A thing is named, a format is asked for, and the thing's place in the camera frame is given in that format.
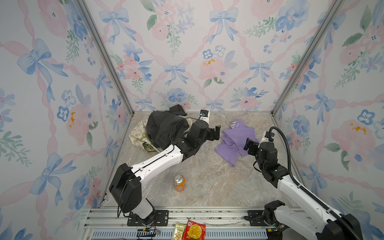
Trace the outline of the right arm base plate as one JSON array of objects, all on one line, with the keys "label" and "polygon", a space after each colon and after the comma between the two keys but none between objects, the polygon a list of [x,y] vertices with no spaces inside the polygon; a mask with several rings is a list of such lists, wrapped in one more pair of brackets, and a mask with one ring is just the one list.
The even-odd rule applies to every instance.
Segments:
[{"label": "right arm base plate", "polygon": [[284,228],[287,226],[275,220],[267,221],[264,210],[248,210],[244,219],[248,221],[252,227]]}]

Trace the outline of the purple t-shirt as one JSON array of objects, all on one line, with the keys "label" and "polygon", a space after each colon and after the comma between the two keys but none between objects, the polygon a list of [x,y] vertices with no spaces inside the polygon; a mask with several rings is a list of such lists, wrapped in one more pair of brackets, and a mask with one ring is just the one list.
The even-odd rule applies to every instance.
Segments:
[{"label": "purple t-shirt", "polygon": [[244,150],[247,139],[259,143],[255,129],[248,127],[241,119],[234,119],[230,127],[223,131],[221,139],[222,143],[216,147],[215,152],[233,167],[236,165],[239,155],[242,157],[248,155],[248,152]]}]

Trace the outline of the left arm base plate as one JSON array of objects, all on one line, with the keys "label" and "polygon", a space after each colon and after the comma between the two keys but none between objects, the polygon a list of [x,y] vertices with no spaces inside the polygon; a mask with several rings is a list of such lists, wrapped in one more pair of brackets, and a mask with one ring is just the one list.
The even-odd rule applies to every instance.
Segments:
[{"label": "left arm base plate", "polygon": [[155,210],[145,219],[141,219],[138,215],[130,213],[128,216],[128,227],[166,227],[169,221],[168,210]]}]

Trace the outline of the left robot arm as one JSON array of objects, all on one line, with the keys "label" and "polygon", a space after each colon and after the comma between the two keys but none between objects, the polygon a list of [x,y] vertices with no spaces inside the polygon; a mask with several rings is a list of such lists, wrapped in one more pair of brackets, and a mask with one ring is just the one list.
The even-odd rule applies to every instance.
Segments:
[{"label": "left robot arm", "polygon": [[109,186],[118,205],[118,215],[130,213],[132,219],[143,226],[154,224],[157,211],[143,197],[143,187],[163,171],[194,156],[206,141],[218,141],[220,132],[221,126],[210,128],[206,121],[197,120],[187,134],[176,138],[154,157],[133,166],[120,165]]}]

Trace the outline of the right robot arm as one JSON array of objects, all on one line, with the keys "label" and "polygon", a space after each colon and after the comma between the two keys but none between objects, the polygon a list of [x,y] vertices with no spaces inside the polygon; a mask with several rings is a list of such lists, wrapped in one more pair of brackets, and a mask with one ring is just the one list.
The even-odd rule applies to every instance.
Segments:
[{"label": "right robot arm", "polygon": [[343,214],[312,194],[287,168],[278,163],[274,143],[263,139],[257,143],[247,139],[244,150],[256,158],[257,171],[275,188],[288,195],[308,214],[296,213],[280,200],[265,205],[260,217],[249,216],[251,223],[264,222],[268,226],[283,225],[296,231],[307,240],[361,240],[360,222],[351,214]]}]

